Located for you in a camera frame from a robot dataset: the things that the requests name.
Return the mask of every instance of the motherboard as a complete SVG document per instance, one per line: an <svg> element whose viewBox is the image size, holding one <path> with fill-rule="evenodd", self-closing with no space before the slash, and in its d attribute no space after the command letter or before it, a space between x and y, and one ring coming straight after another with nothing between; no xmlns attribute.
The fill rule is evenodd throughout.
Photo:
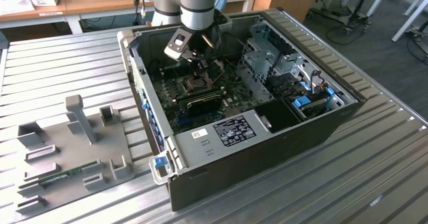
<svg viewBox="0 0 428 224"><path fill-rule="evenodd" d="M201 61L177 68L158 68L154 89L174 133L232 117L257 104L237 75L237 62Z"/></svg>

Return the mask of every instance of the label sticker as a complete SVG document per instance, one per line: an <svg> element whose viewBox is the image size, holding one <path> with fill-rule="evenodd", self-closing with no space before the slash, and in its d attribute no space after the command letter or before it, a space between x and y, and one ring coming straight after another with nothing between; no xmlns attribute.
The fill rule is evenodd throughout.
<svg viewBox="0 0 428 224"><path fill-rule="evenodd" d="M42 13L39 16L62 15L62 12Z"/></svg>
<svg viewBox="0 0 428 224"><path fill-rule="evenodd" d="M205 129L198 130L198 131L193 132L192 135L193 135L194 139L198 139L200 137L208 135L208 130L205 130Z"/></svg>
<svg viewBox="0 0 428 224"><path fill-rule="evenodd" d="M216 124L214 129L225 146L233 146L257 136L244 116Z"/></svg>

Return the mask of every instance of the barcode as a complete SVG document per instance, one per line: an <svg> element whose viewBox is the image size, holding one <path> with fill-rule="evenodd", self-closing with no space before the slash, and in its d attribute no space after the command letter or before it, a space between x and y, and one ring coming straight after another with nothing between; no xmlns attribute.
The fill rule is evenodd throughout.
<svg viewBox="0 0 428 224"><path fill-rule="evenodd" d="M51 13L42 13L41 16L50 16L50 15L62 15L62 12L51 12Z"/></svg>

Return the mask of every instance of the warning label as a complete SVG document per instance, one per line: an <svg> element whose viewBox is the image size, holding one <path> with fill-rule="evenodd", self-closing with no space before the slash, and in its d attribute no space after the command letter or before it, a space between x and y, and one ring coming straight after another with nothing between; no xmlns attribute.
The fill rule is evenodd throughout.
<svg viewBox="0 0 428 224"><path fill-rule="evenodd" d="M244 116L214 125L214 129L225 146L233 146L257 136Z"/></svg>

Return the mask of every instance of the green circuit board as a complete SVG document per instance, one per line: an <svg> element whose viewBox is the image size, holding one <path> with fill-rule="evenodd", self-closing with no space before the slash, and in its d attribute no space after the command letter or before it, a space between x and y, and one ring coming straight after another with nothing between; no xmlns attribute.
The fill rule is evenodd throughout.
<svg viewBox="0 0 428 224"><path fill-rule="evenodd" d="M164 71L161 77L152 80L176 134L234 116L259 104L237 76L237 65L222 63L225 71L213 63L206 69L209 79L214 81L212 86L202 79L194 80L188 69ZM208 98L221 98L220 108L189 118L188 104Z"/></svg>

